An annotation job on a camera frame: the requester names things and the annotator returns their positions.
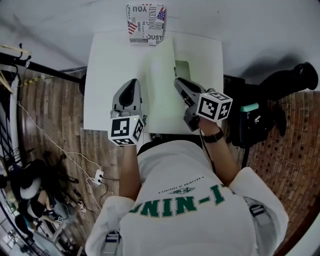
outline shirt sleeve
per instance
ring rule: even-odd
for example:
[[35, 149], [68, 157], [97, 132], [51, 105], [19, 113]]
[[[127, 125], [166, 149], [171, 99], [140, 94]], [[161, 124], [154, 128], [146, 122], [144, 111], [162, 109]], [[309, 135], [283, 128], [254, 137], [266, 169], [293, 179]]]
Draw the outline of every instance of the shirt sleeve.
[[237, 195], [259, 201], [274, 214], [277, 247], [284, 240], [288, 227], [288, 214], [280, 200], [268, 188], [263, 180], [250, 168], [245, 167], [237, 174], [229, 188]]
[[100, 256], [106, 235], [119, 226], [120, 220], [132, 209], [135, 202], [127, 197], [110, 196], [102, 207], [95, 221], [89, 238], [85, 243], [85, 252], [88, 256]]

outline white power outlet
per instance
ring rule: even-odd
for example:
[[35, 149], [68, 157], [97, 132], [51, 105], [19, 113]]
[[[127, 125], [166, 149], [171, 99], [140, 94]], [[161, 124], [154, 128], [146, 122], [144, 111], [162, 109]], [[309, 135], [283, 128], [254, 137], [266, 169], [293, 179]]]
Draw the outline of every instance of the white power outlet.
[[100, 185], [102, 182], [102, 177], [104, 176], [104, 172], [101, 170], [96, 170], [95, 173], [95, 177], [94, 180], [92, 180], [92, 182], [94, 182], [97, 185]]

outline brown brick pavement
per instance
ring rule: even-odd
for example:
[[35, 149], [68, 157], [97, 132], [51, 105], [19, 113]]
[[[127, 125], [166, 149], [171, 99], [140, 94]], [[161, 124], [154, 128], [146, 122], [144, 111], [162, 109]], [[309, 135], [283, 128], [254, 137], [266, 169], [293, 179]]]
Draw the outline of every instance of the brown brick pavement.
[[287, 117], [285, 136], [275, 126], [267, 140], [250, 149], [247, 166], [283, 203], [288, 241], [320, 192], [320, 91], [297, 92], [279, 103]]

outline wristwatch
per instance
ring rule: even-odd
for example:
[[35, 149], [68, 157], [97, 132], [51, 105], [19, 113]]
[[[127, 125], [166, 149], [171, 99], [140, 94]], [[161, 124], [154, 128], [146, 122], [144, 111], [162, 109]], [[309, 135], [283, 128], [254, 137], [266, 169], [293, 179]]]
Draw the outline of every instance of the wristwatch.
[[220, 140], [223, 136], [224, 136], [224, 132], [221, 130], [221, 128], [219, 127], [219, 132], [210, 136], [204, 136], [204, 141], [206, 143], [213, 143], [213, 142], [217, 142], [218, 140]]

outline black pants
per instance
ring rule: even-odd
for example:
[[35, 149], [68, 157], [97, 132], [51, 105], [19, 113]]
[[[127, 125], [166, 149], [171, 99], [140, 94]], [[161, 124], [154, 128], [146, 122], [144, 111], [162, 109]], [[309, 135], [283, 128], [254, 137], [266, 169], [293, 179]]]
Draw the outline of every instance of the black pants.
[[200, 135], [163, 134], [162, 139], [160, 139], [159, 137], [156, 137], [153, 141], [150, 141], [144, 144], [140, 148], [137, 155], [139, 156], [141, 153], [155, 146], [158, 146], [160, 144], [167, 143], [167, 142], [172, 142], [172, 141], [189, 141], [197, 144], [202, 149], [202, 142], [201, 142]]

